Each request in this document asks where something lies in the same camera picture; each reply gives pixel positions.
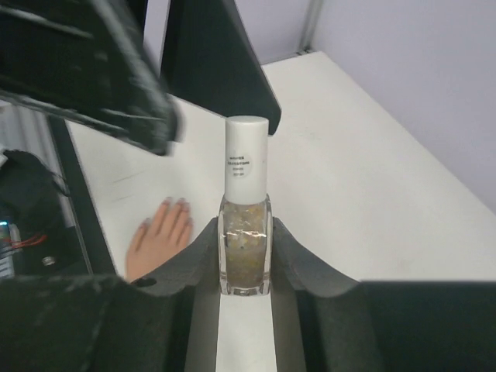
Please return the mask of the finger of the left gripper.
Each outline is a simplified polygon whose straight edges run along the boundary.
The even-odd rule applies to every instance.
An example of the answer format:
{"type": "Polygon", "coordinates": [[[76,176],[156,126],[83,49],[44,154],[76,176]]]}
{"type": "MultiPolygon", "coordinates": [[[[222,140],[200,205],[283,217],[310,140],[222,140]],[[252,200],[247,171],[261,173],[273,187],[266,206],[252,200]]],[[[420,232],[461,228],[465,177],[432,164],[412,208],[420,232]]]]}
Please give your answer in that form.
{"type": "Polygon", "coordinates": [[[164,156],[177,106],[143,45],[145,1],[3,1],[1,97],[164,156]]]}
{"type": "Polygon", "coordinates": [[[224,117],[260,116],[277,131],[281,107],[234,1],[172,1],[160,74],[180,99],[224,117]]]}

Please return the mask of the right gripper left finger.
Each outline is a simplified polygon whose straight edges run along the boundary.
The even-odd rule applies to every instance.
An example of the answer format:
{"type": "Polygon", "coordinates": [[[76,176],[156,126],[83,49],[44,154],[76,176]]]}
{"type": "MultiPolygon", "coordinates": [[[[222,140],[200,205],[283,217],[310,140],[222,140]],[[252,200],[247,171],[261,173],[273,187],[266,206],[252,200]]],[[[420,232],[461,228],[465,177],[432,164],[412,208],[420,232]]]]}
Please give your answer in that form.
{"type": "Polygon", "coordinates": [[[1,282],[3,371],[214,371],[217,222],[145,277],[1,282]]]}

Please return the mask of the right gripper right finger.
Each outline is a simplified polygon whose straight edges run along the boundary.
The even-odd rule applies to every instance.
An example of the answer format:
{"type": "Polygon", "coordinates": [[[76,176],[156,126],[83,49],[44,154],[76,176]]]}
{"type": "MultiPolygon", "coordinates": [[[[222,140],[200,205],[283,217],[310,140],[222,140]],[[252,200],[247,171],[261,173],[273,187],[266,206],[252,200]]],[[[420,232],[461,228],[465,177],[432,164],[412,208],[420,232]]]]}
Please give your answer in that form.
{"type": "Polygon", "coordinates": [[[495,285],[356,281],[273,221],[271,308],[280,371],[493,371],[495,285]]]}

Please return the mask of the glitter nail polish bottle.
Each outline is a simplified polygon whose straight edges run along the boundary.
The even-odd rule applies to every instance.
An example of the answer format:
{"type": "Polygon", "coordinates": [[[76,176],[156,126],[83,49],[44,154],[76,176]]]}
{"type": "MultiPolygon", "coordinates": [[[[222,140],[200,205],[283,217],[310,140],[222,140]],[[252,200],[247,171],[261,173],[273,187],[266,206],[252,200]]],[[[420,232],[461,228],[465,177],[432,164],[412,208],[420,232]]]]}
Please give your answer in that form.
{"type": "Polygon", "coordinates": [[[238,205],[223,199],[218,216],[219,282],[224,295],[270,291],[273,216],[270,199],[238,205]]]}

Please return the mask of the mannequin hand with painted nails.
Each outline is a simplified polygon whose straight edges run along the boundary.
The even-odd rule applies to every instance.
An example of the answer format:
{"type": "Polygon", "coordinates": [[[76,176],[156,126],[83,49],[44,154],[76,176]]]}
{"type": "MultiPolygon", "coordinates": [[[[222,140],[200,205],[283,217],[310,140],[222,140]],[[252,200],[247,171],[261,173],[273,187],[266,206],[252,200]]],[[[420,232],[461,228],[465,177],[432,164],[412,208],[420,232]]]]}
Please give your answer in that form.
{"type": "Polygon", "coordinates": [[[179,254],[191,242],[191,208],[183,198],[165,199],[135,231],[126,253],[126,280],[134,282],[179,254]]]}

